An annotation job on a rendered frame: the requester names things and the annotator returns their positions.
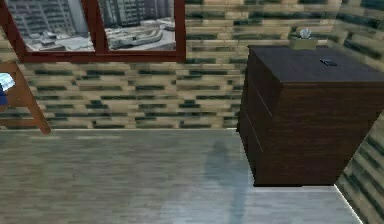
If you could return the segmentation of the dark brown chest of drawers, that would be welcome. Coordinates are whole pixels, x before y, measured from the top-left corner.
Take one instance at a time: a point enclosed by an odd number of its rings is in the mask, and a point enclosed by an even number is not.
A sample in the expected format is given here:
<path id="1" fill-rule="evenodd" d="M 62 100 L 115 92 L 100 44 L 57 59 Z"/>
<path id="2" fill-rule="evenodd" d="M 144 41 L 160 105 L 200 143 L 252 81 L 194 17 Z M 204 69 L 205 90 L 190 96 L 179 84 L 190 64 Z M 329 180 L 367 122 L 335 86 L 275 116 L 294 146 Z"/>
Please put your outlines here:
<path id="1" fill-rule="evenodd" d="M 334 184 L 384 110 L 384 72 L 327 46 L 248 50 L 237 130 L 255 186 Z"/>

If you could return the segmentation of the red framed window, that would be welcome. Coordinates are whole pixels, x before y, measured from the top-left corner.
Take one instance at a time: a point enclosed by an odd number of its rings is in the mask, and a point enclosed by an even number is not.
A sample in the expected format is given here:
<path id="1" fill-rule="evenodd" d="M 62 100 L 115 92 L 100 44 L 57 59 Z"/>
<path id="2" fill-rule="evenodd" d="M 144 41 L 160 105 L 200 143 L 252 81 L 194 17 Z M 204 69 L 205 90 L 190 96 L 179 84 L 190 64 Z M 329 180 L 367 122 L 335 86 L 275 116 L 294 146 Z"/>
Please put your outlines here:
<path id="1" fill-rule="evenodd" d="M 21 63 L 51 62 L 184 62 L 186 60 L 185 0 L 174 0 L 176 49 L 168 50 L 110 50 L 96 0 L 80 0 L 94 47 L 93 51 L 28 51 L 5 3 L 0 0 L 0 26 Z"/>

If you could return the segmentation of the tan tissue box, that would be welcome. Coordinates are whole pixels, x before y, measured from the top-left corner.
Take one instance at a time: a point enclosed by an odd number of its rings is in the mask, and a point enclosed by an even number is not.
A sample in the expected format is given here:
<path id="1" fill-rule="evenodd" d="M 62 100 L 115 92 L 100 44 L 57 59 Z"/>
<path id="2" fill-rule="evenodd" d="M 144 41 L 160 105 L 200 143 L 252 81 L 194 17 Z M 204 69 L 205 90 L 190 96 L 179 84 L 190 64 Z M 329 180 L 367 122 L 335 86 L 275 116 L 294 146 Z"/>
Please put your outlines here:
<path id="1" fill-rule="evenodd" d="M 298 37 L 294 37 L 289 42 L 289 47 L 294 50 L 314 50 L 318 40 L 311 36 L 312 31 L 304 28 L 299 32 Z"/>

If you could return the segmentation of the white and blue bedding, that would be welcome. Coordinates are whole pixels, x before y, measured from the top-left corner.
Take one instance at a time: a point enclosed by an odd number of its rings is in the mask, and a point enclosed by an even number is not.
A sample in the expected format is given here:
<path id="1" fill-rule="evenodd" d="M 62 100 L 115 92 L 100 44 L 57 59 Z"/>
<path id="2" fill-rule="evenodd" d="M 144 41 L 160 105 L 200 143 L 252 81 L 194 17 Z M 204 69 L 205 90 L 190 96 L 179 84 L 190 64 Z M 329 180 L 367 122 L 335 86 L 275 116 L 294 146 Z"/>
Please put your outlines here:
<path id="1" fill-rule="evenodd" d="M 6 105 L 5 92 L 15 85 L 15 81 L 9 73 L 0 72 L 0 105 Z"/>

